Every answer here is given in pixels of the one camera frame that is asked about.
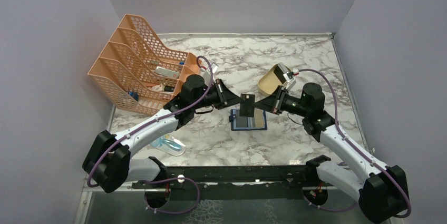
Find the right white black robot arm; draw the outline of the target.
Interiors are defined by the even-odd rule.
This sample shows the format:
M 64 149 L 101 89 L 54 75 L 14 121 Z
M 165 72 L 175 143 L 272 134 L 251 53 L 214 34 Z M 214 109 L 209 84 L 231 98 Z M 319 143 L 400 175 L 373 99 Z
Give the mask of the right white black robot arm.
M 410 212 L 406 174 L 378 160 L 349 137 L 324 109 L 325 95 L 320 85 L 307 83 L 300 98 L 289 95 L 283 86 L 254 103 L 254 107 L 281 114 L 302 116 L 305 131 L 337 154 L 348 166 L 341 168 L 327 157 L 306 163 L 305 181 L 313 186 L 329 183 L 356 200 L 364 216 L 381 223 L 401 212 Z

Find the black credit card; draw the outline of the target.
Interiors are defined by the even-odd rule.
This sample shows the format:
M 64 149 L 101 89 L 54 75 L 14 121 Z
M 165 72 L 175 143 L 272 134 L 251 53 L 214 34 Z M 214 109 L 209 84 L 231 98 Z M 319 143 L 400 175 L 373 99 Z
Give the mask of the black credit card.
M 241 94 L 241 103 L 239 108 L 240 116 L 253 118 L 255 115 L 255 95 L 254 94 Z

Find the dark blue card holder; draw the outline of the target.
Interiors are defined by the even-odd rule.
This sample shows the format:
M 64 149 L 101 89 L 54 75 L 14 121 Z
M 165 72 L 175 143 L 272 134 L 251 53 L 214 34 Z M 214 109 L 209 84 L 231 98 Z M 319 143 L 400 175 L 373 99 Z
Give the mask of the dark blue card holder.
M 239 109 L 231 109 L 229 116 L 230 127 L 232 131 L 263 131 L 256 130 L 252 127 L 252 118 L 240 116 Z

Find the gold credit card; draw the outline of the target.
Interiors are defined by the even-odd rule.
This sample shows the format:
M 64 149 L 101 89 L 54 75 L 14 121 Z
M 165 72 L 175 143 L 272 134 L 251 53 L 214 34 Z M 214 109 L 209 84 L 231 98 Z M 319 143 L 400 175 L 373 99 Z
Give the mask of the gold credit card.
M 252 118 L 252 127 L 256 130 L 264 130 L 266 128 L 265 111 L 260 109 L 254 110 L 254 117 Z

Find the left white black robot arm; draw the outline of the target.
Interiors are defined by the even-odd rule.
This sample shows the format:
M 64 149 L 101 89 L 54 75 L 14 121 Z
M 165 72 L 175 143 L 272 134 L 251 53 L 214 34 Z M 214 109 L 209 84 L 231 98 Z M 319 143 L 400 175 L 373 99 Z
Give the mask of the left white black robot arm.
M 87 185 L 104 192 L 115 191 L 130 180 L 142 180 L 132 171 L 132 157 L 159 137 L 174 132 L 189 123 L 197 109 L 211 106 L 217 110 L 242 103 L 242 98 L 230 91 L 221 79 L 205 84 L 203 77 L 191 75 L 180 92 L 155 115 L 136 126 L 118 132 L 100 132 L 88 151 L 82 169 L 88 174 Z

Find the beige oval tray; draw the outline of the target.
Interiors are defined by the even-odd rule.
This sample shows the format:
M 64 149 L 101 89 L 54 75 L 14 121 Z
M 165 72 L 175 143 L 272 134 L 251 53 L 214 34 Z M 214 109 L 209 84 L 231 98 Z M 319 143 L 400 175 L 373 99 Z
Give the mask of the beige oval tray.
M 264 97 L 273 94 L 278 86 L 283 86 L 274 75 L 275 65 L 258 81 L 258 91 Z

